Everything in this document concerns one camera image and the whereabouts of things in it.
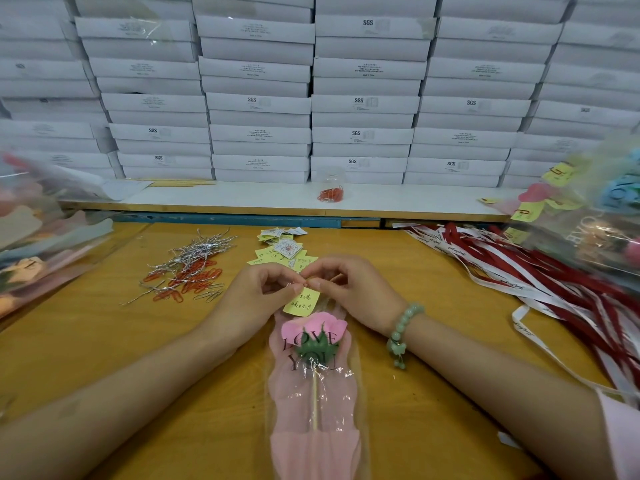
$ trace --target wooden table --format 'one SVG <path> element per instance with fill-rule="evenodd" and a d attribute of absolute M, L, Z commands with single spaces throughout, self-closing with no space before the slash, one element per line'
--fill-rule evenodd
<path fill-rule="evenodd" d="M 201 226 L 204 235 L 226 230 Z M 231 227 L 237 247 L 219 256 L 229 283 L 260 246 L 254 227 Z M 148 264 L 190 241 L 196 226 L 155 224 L 0 333 L 0 394 L 17 396 L 16 417 L 90 383 L 187 332 L 211 305 L 191 298 L 128 306 Z M 433 317 L 560 376 L 568 377 L 515 332 L 519 301 L 473 284 L 460 266 L 401 231 L 313 229 L 298 238 L 309 255 L 357 253 L 405 298 Z M 527 325 L 576 372 L 607 384 L 585 348 L 559 323 L 532 313 Z M 385 339 L 354 320 L 367 398 L 372 478 L 524 479 L 540 472 L 524 452 L 501 444 L 500 426 L 415 357 L 399 371 Z M 265 432 L 267 325 L 226 363 L 181 396 L 90 476 L 92 479 L 271 478 Z"/>

